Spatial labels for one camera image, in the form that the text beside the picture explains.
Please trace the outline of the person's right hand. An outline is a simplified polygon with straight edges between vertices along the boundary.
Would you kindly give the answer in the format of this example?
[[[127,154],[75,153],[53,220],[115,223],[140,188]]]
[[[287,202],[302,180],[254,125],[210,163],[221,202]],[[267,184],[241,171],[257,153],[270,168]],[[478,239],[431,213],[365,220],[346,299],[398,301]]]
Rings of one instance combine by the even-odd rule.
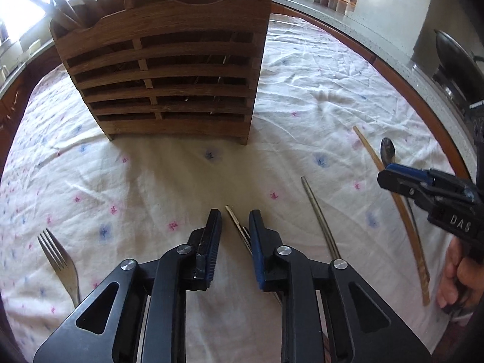
[[[456,282],[460,281],[469,291],[464,303],[466,308],[476,306],[483,295],[483,264],[463,254],[463,244],[454,237],[446,251],[446,260],[437,289],[437,304],[440,308],[457,303],[459,293]]]

